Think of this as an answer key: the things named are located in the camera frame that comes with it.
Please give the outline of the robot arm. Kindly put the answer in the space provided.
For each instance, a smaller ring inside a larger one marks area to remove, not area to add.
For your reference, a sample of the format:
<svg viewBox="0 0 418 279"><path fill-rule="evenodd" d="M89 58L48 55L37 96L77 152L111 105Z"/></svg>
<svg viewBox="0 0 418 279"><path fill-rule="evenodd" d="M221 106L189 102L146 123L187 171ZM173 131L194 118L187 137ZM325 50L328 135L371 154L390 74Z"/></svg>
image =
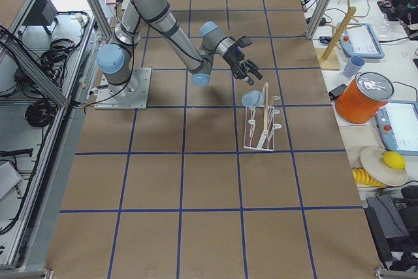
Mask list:
<svg viewBox="0 0 418 279"><path fill-rule="evenodd" d="M97 63L113 97L130 95L139 85L134 78L131 59L140 40L142 24L147 24L167 40L191 73L192 83L197 87L209 84L215 55L225 60L238 80L252 85L251 75L259 80L263 77L258 66L246 59L242 51L252 44L250 38L229 37L213 21L208 21L200 30L201 46L195 48L171 12L167 0L129 0L110 42L97 53Z"/></svg>

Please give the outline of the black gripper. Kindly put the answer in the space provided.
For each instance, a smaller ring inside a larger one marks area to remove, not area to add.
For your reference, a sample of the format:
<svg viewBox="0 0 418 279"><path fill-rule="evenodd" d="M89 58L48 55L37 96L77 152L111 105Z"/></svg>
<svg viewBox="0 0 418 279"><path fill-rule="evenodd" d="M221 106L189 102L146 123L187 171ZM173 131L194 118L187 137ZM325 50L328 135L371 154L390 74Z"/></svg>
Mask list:
<svg viewBox="0 0 418 279"><path fill-rule="evenodd" d="M253 74L258 80L263 78L258 71L258 66L250 59L245 60L242 49L236 47L234 43L228 47L223 59L229 64L232 74L237 80L245 80L248 84L253 84L254 81L249 77L249 73Z"/></svg>

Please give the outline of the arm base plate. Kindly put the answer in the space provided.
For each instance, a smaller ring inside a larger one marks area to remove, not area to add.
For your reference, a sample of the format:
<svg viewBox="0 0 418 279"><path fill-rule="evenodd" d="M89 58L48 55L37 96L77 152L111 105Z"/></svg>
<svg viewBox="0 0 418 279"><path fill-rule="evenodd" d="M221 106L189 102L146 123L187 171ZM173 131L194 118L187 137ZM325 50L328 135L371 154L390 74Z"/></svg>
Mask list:
<svg viewBox="0 0 418 279"><path fill-rule="evenodd" d="M124 84L109 85L103 74L101 84L106 87L99 89L94 108L96 110L146 110L151 76L151 67L134 68L131 81L124 88Z"/></svg>

